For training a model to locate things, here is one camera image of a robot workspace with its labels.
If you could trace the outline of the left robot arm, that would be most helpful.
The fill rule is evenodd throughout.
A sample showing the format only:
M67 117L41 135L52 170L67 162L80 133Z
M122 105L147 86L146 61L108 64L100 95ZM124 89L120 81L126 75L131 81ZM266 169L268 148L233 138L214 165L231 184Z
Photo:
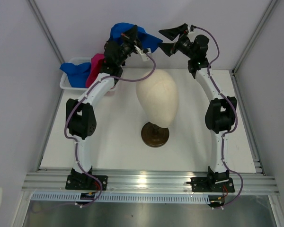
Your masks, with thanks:
M88 138L95 132L97 121L94 109L99 100L112 89L121 78L125 60L142 49L138 38L138 26L134 25L120 34L121 44L109 39L104 46L104 58L100 60L99 74L91 86L77 99L66 103L64 135L74 141L75 163L68 181L76 182L82 189L92 186L92 164Z

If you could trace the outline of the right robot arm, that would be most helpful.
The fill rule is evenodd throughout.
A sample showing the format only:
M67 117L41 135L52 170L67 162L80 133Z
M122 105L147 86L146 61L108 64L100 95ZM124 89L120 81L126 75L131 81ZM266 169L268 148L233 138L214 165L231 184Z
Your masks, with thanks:
M210 39L197 35L193 41L188 35L197 27L184 23L178 27L162 29L161 35L171 40L158 46L167 55L181 52L188 60L188 71L204 90L209 106L205 114L205 125L211 133L212 151L206 177L192 177L188 182L194 192L234 192L231 170L227 166L228 135L238 126L236 97L227 96L214 81L211 73L212 62L207 59Z

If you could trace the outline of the blue baseball cap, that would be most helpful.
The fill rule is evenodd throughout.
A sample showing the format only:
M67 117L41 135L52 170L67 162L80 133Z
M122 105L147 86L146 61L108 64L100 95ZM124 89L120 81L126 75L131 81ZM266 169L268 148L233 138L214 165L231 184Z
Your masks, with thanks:
M109 41L115 41L119 45L123 43L121 40L121 33L124 33L131 29L134 24L121 22L115 24L110 30L110 37ZM158 44L162 43L163 41L151 34L149 34L143 27L138 26L138 39L141 41L143 49L150 48L151 52L155 52L158 48Z

